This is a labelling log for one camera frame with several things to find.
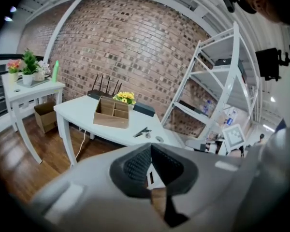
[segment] black speaker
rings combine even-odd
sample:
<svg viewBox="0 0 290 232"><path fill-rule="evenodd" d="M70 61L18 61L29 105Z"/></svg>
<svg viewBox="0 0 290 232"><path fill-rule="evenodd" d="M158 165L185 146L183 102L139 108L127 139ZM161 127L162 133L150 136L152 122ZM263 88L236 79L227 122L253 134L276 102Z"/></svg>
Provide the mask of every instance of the black speaker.
<svg viewBox="0 0 290 232"><path fill-rule="evenodd" d="M260 76L265 80L279 79L279 59L276 48L256 52Z"/></svg>

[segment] cardboard box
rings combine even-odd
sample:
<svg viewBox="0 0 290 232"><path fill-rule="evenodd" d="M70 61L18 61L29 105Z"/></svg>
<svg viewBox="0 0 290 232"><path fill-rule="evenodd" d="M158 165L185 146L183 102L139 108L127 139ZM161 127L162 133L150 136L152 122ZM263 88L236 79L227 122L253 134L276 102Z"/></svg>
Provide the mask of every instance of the cardboard box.
<svg viewBox="0 0 290 232"><path fill-rule="evenodd" d="M128 104L101 96L93 117L93 123L103 126L127 128L129 126Z"/></svg>
<svg viewBox="0 0 290 232"><path fill-rule="evenodd" d="M34 115L38 126L44 133L57 126L56 112L54 111L54 102L47 102L34 107Z"/></svg>

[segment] green bottle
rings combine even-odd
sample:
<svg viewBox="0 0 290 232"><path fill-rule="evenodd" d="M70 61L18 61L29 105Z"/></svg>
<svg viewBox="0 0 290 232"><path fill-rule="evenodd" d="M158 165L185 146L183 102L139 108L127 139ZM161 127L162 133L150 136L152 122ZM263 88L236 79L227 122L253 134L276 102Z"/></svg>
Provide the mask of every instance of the green bottle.
<svg viewBox="0 0 290 232"><path fill-rule="evenodd" d="M59 62L57 60L53 69L53 76L52 76L53 83L57 81L58 68L59 68Z"/></svg>

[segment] shelf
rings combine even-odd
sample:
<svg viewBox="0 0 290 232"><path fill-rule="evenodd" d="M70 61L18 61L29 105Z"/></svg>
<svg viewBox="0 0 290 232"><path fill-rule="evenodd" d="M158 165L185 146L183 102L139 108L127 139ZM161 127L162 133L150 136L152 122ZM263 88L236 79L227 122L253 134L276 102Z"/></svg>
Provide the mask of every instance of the shelf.
<svg viewBox="0 0 290 232"><path fill-rule="evenodd" d="M180 110L182 110L185 114L190 115L191 117L197 119L198 121L201 121L204 124L207 124L209 122L209 118L205 115L198 114L197 112L191 110L190 108L187 108L182 104L179 104L178 102L176 102L174 105Z"/></svg>
<svg viewBox="0 0 290 232"><path fill-rule="evenodd" d="M188 114L189 116L197 119L198 121L204 123L204 124L208 124L209 121L210 121L210 118L205 116L205 115L202 115L202 114L198 114L197 112L191 110L190 108L187 108L186 106L182 105L182 104L179 104L178 102L176 102L175 104L175 107L177 107L178 109L180 109L181 111L183 111L185 114ZM218 123L215 123L212 127L212 131L215 131L217 133L221 133L222 130L219 126Z"/></svg>
<svg viewBox="0 0 290 232"><path fill-rule="evenodd" d="M233 37L217 41L201 47L201 50L215 63L219 59L232 58ZM247 75L246 82L256 86L253 66L249 62L248 52L242 39L240 39L239 61L242 62Z"/></svg>
<svg viewBox="0 0 290 232"><path fill-rule="evenodd" d="M192 80L195 80L197 83L201 83L203 86L205 86L206 88L205 90L209 91L209 93L212 96L214 96L216 100L219 100L223 92L223 89L215 80L212 74L214 74L217 77L217 79L221 82L221 84L225 86L229 74L229 68L215 69L211 71L192 72L190 77ZM249 113L247 96L248 92L246 86L244 84L244 81L242 80L240 71L238 70L227 104Z"/></svg>

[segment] desk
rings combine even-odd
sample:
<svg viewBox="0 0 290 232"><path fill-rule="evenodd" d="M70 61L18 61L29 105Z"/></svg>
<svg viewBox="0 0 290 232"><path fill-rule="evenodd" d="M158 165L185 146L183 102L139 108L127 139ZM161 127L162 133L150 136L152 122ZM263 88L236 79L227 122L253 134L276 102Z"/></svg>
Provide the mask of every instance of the desk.
<svg viewBox="0 0 290 232"><path fill-rule="evenodd" d="M163 138L164 144L181 147L181 144L174 137L170 137L165 133L156 114L150 117L130 108L129 126L126 129L93 124L93 116L97 105L98 100L89 96L83 96L54 107L57 114L58 128L72 165L75 165L77 162L72 148L69 122L94 135L121 145L158 143L156 136L159 136ZM133 137L133 135L145 127L152 130L150 138L145 138L145 135Z"/></svg>
<svg viewBox="0 0 290 232"><path fill-rule="evenodd" d="M22 116L20 113L19 105L23 104L25 102L35 100L35 103L37 104L37 99L40 97L51 95L51 94L57 94L56 97L56 104L60 104L62 100L62 90L65 85L60 82L53 83L50 79L49 82L40 84L35 87L24 87L18 85L16 82L11 82L9 80L8 74L4 74L2 77L2 83L4 88L4 95L5 95L5 102L6 107L9 113L9 116L11 118L11 124L14 128L14 131L17 131L17 128L19 129L19 133L21 137L23 138L26 147L32 154L33 158L38 162L41 163L42 160L35 151L35 149L32 146L32 143L30 142L30 139L26 133L24 123L22 120Z"/></svg>

